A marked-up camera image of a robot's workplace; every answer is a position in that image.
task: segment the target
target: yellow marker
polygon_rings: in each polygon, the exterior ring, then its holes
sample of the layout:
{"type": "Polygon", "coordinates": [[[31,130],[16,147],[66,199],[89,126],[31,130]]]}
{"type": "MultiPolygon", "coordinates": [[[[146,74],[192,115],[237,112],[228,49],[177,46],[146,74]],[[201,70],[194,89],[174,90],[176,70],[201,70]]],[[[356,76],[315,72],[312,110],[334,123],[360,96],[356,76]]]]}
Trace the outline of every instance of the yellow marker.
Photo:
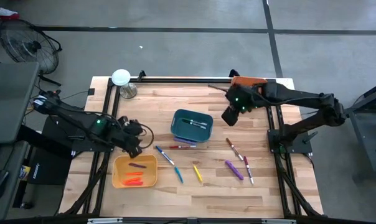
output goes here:
{"type": "Polygon", "coordinates": [[[203,182],[203,180],[202,180],[202,176],[200,175],[199,170],[196,168],[195,165],[194,165],[194,170],[195,170],[195,173],[196,173],[196,175],[198,176],[199,180],[200,180],[201,182],[203,182]]]}

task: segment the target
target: wooden tabletop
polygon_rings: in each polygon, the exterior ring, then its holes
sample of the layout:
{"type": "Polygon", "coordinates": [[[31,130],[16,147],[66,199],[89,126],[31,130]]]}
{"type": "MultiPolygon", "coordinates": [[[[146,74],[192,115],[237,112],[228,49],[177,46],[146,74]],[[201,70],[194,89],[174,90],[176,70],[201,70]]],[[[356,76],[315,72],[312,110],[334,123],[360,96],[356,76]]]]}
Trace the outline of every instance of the wooden tabletop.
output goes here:
{"type": "MultiPolygon", "coordinates": [[[[109,77],[93,77],[90,88],[95,94],[87,99],[85,109],[102,111],[106,84],[109,77]]],[[[290,78],[278,78],[294,89],[290,78]]],[[[111,183],[113,161],[127,154],[120,149],[112,153],[103,194],[103,217],[214,217],[214,218],[279,218],[283,216],[276,168],[266,138],[269,129],[266,111],[256,109],[241,114],[237,124],[228,126],[221,114],[228,105],[224,93],[206,84],[140,83],[138,94],[131,100],[120,99],[118,115],[138,119],[155,133],[151,147],[144,154],[152,154],[158,160],[158,178],[154,187],[115,189],[111,183]],[[214,119],[209,141],[192,149],[165,149],[164,152],[176,163],[184,178],[180,183],[174,168],[154,148],[175,145],[170,132],[174,112],[187,109],[209,114],[214,119]],[[229,138],[240,154],[247,156],[255,184],[248,179],[245,164],[233,153],[225,141],[229,138]],[[230,160],[244,175],[238,180],[225,165],[230,160]],[[200,183],[193,170],[196,165],[202,174],[200,183]]],[[[283,105],[285,123],[301,120],[297,106],[283,105]]],[[[66,211],[80,196],[88,182],[93,153],[84,152],[74,159],[65,186],[60,212],[66,211]]],[[[294,175],[301,193],[316,211],[322,213],[321,201],[311,163],[299,154],[292,155],[294,175]]],[[[289,207],[293,210],[288,190],[289,207]]]]}

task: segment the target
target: gray floor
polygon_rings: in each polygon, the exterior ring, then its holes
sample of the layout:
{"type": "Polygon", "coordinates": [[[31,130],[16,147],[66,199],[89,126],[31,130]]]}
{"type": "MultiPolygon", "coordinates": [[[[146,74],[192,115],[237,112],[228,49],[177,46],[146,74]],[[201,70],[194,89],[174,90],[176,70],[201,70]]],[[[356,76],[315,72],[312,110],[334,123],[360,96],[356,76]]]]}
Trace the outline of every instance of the gray floor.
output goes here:
{"type": "MultiPolygon", "coordinates": [[[[376,30],[376,0],[268,2],[275,29],[376,30]]],[[[4,5],[42,25],[266,28],[261,0],[29,0],[4,5]]],[[[275,77],[267,34],[46,33],[64,49],[50,75],[63,83],[63,96],[86,90],[92,76],[109,76],[119,68],[133,75],[145,70],[153,76],[213,77],[225,77],[234,68],[250,77],[275,77]]],[[[277,35],[276,43],[283,75],[293,78],[296,89],[335,93],[349,107],[376,85],[376,36],[277,35]]],[[[1,46],[0,60],[11,62],[1,46]]],[[[53,86],[42,83],[42,88],[53,86]]],[[[67,103],[83,106],[85,96],[67,103]]],[[[44,119],[32,113],[27,124],[41,129],[44,119]]],[[[376,185],[355,185],[351,179],[369,164],[350,122],[317,131],[312,145],[325,214],[376,222],[376,185]]],[[[55,209],[40,212],[48,215],[55,209]]]]}

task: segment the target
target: orange tray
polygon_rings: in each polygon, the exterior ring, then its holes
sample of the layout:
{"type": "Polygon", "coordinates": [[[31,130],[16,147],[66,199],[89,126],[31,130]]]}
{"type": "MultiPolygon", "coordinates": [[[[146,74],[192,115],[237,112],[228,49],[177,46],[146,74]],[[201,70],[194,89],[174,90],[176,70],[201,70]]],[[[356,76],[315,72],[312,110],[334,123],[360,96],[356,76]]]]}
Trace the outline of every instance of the orange tray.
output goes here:
{"type": "Polygon", "coordinates": [[[157,181],[157,159],[152,155],[140,155],[134,159],[129,156],[119,156],[113,162],[112,171],[112,185],[115,188],[130,188],[130,187],[152,187],[157,181]],[[139,168],[129,166],[130,162],[146,166],[146,168],[139,168]],[[126,175],[130,172],[144,172],[143,175],[126,175]],[[135,177],[140,177],[144,182],[140,186],[127,186],[124,181],[135,177]]]}

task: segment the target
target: teal container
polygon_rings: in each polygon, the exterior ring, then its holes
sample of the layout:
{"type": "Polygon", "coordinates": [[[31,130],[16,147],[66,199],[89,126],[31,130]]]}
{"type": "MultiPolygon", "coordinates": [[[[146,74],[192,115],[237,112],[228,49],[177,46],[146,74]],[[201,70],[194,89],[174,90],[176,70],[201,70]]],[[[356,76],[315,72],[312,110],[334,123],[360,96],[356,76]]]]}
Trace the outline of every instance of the teal container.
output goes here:
{"type": "Polygon", "coordinates": [[[171,123],[171,133],[173,135],[196,142],[209,140],[210,135],[212,134],[212,128],[213,118],[210,115],[184,109],[179,109],[174,113],[171,123]],[[201,126],[206,127],[206,129],[194,126],[187,120],[205,123],[207,125],[201,124],[201,126]]]}

